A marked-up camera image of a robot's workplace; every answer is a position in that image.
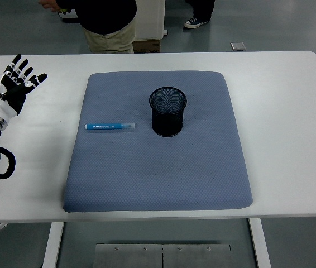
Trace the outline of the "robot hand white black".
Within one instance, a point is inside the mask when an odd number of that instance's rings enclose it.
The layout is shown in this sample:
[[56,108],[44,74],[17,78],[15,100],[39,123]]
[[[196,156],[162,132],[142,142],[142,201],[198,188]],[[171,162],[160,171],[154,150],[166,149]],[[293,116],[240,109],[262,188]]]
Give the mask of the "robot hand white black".
[[47,78],[47,74],[33,74],[27,59],[16,55],[0,75],[0,117],[8,122],[18,116],[26,97]]

